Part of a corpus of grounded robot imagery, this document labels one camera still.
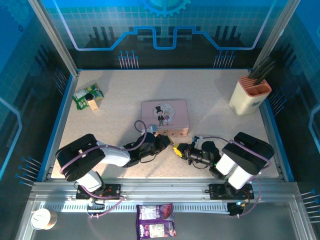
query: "purple snack package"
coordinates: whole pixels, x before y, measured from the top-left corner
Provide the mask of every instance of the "purple snack package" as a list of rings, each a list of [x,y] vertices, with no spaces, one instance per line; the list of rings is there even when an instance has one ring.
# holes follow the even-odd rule
[[[172,203],[153,206],[136,206],[137,240],[175,237],[174,208]]]

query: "snack bag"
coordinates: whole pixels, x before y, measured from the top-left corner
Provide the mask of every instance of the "snack bag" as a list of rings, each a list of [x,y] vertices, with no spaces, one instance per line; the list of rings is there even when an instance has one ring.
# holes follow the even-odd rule
[[[91,86],[86,87],[85,89],[75,93],[72,96],[72,99],[76,103],[76,109],[82,110],[88,107],[88,102],[85,98],[86,94],[92,94],[95,101],[98,102],[104,98],[104,94],[99,89],[98,85],[96,83],[92,84]]]
[[[155,206],[137,205],[136,209],[137,240],[176,236],[172,203]]]

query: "gear logo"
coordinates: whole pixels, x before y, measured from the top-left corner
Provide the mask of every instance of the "gear logo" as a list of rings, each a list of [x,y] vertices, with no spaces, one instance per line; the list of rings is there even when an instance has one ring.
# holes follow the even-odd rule
[[[0,0],[0,7],[6,7],[19,24],[25,21],[30,14],[28,0]]]
[[[151,14],[155,13],[157,17],[173,17],[174,14],[180,14],[181,9],[185,10],[191,0],[141,0],[141,3],[144,9],[148,9]]]

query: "small box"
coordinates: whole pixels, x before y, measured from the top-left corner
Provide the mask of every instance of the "small box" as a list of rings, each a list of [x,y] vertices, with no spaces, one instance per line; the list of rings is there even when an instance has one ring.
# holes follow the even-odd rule
[[[156,125],[157,133],[171,137],[187,136],[189,117],[185,100],[144,101],[141,120],[146,127]]]

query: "knife block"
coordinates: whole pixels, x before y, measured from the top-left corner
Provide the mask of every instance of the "knife block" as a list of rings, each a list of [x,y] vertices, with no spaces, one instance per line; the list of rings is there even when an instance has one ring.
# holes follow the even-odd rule
[[[236,114],[254,113],[271,93],[272,89],[265,79],[260,84],[254,85],[256,81],[257,79],[250,79],[248,76],[238,80],[229,102]]]

